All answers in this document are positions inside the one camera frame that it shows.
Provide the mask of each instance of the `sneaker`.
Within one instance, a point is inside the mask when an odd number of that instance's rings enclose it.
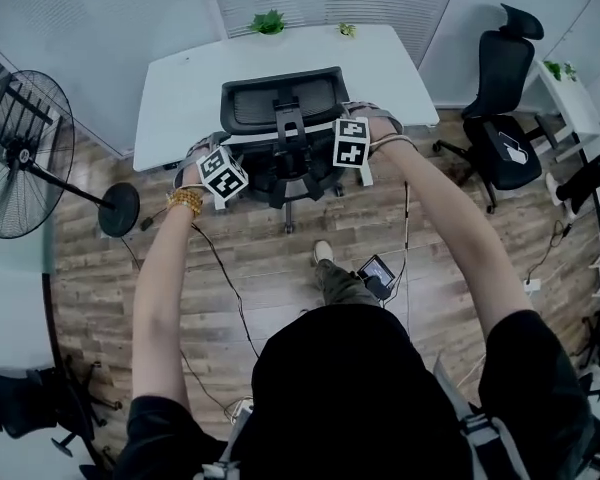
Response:
[[[316,265],[320,260],[333,261],[333,249],[326,240],[319,240],[313,246],[313,259],[316,260]]]
[[[547,173],[546,177],[544,178],[544,182],[547,184],[547,190],[549,191],[549,194],[551,194],[551,202],[553,203],[553,206],[560,206],[562,204],[562,201],[558,199],[558,187],[560,184],[550,172]]]
[[[565,213],[567,214],[567,218],[569,219],[569,222],[573,222],[576,220],[577,215],[575,213],[573,213],[573,208],[571,208],[571,199],[567,199],[564,202],[564,207],[565,207]]]

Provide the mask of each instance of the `small plant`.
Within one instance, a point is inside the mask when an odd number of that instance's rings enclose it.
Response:
[[[560,64],[557,62],[551,62],[550,60],[545,60],[544,65],[547,66],[547,69],[551,72],[553,78],[555,78],[558,82],[562,81],[562,68],[560,67]],[[576,82],[578,80],[576,77],[576,69],[573,67],[571,62],[564,63],[564,74],[567,75],[567,78],[569,78],[569,80],[572,82]]]
[[[338,30],[343,36],[349,36],[351,38],[356,37],[356,26],[355,25],[347,25],[346,23],[340,23],[338,25]]]
[[[275,9],[271,9],[267,14],[256,14],[249,28],[254,32],[269,36],[279,34],[284,29],[282,16],[284,16],[284,13],[279,13]]]
[[[551,62],[550,60],[545,60],[544,65],[551,72],[551,74],[553,75],[553,78],[555,78],[558,82],[560,82],[562,80],[562,72],[560,70],[560,64],[558,64],[557,62]]]
[[[576,78],[576,69],[573,67],[573,64],[571,64],[571,62],[564,63],[564,72],[569,77],[569,80],[571,80],[572,82],[578,80]]]

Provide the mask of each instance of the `floor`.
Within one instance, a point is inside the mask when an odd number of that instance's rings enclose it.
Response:
[[[460,146],[467,146],[468,141],[457,112],[440,114],[437,127],[416,127],[409,134],[420,151],[455,180],[461,177],[466,164],[444,150],[434,154],[431,145],[437,139]],[[521,116],[521,122],[532,125],[528,116]],[[567,140],[561,149],[570,145]],[[550,164],[554,156],[549,152],[542,162],[558,179],[567,179],[581,166],[578,156],[559,165]],[[247,325],[258,349],[302,309],[321,305],[310,261],[315,240],[329,240],[336,261],[347,269],[357,269],[373,254],[379,254],[394,273],[400,271],[404,187],[397,172],[380,157],[371,160],[373,187],[359,186],[353,173],[348,173],[344,197],[328,194],[318,202],[296,203],[293,235],[284,233],[283,212],[261,203],[236,200],[220,214],[213,205],[205,206],[197,223],[212,238],[244,299]],[[115,161],[84,138],[77,141],[71,181],[95,194],[102,194],[115,181],[131,181],[141,196],[139,222],[164,207],[171,176],[162,170],[134,173],[130,160]],[[486,206],[483,189],[474,179],[464,190],[480,207]],[[487,218],[523,278],[544,255],[554,222],[562,212],[551,204],[542,179],[499,197],[500,206]],[[592,208],[588,204],[581,215]],[[96,434],[96,447],[109,446],[116,455],[126,440],[131,315],[138,272],[122,241],[101,235],[96,212],[93,204],[72,194],[63,195],[54,213],[56,273],[52,298],[63,353],[74,356],[83,369],[92,361],[101,361],[93,391],[124,404],[117,413],[101,411],[109,421]],[[148,231],[136,227],[126,237],[140,264],[163,216],[157,217]],[[542,281],[542,290],[532,295],[533,304],[570,354],[584,340],[581,317],[600,308],[600,299],[591,298],[597,277],[587,268],[599,251],[597,218],[590,211],[533,274]],[[427,366],[432,366],[441,354],[451,378],[460,382],[484,354],[484,340],[467,286],[415,197],[411,203],[408,258],[406,276],[388,309],[408,327]],[[250,394],[255,355],[246,341],[235,296],[206,243],[196,235],[189,242],[182,296],[182,350],[207,390],[223,405]],[[205,396],[184,362],[183,370],[195,419],[210,434],[226,437],[230,426],[222,409]],[[480,366],[461,386],[475,403],[479,403],[479,378]]]

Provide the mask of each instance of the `hand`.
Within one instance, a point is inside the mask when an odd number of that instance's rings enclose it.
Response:
[[[200,146],[193,152],[193,154],[191,155],[191,158],[193,158],[194,160],[198,160],[199,158],[202,158],[203,156],[208,155],[209,151],[211,151],[211,149],[209,148],[208,145]],[[201,179],[200,179],[200,172],[198,172],[198,166],[195,163],[193,163],[193,164],[189,165],[182,173],[182,184],[183,185],[197,185],[200,182],[201,182]]]
[[[369,118],[369,132],[371,133],[371,142],[377,142],[387,135],[396,134],[396,126],[400,126],[399,123],[394,124],[391,119],[387,117],[374,117],[374,111],[380,110],[374,103],[366,101],[359,102],[348,102],[344,104],[349,110],[351,117],[368,117]]]

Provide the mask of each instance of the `fan base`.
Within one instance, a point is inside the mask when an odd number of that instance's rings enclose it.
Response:
[[[135,226],[140,213],[140,196],[130,183],[116,183],[105,192],[103,201],[114,210],[100,206],[98,222],[102,231],[113,238],[126,235]]]

